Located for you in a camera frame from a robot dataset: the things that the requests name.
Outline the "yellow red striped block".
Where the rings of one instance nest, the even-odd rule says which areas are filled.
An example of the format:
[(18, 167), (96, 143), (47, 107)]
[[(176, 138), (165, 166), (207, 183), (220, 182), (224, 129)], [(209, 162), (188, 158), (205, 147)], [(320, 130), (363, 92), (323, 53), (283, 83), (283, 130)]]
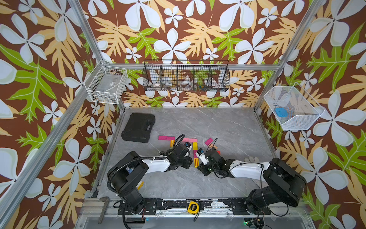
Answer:
[(199, 167), (199, 165), (200, 165), (199, 159), (198, 158), (195, 158), (194, 159), (194, 167), (197, 168), (197, 167)]

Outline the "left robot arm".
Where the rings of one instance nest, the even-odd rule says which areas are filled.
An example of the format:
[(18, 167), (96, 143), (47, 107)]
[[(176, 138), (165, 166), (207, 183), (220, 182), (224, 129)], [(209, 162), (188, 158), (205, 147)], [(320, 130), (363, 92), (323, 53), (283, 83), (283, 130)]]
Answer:
[(179, 167), (188, 169), (193, 162), (190, 157), (192, 145), (175, 143), (172, 149), (160, 156), (140, 156), (135, 151), (128, 153), (107, 173), (107, 187), (125, 201), (127, 209), (139, 214), (144, 208), (144, 198), (137, 186), (149, 173), (174, 171)]

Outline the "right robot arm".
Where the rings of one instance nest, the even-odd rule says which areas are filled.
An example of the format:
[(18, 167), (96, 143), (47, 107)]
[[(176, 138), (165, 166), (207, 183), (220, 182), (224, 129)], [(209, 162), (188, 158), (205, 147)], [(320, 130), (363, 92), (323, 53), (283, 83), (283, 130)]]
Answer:
[(269, 206), (284, 203), (298, 206), (306, 187), (306, 180), (298, 172), (279, 158), (270, 162), (244, 162), (235, 159), (225, 160), (214, 148), (195, 153), (201, 161), (197, 167), (204, 176), (214, 173), (218, 178), (250, 178), (267, 183), (266, 187), (254, 189), (246, 197), (244, 206), (252, 214), (271, 214)]

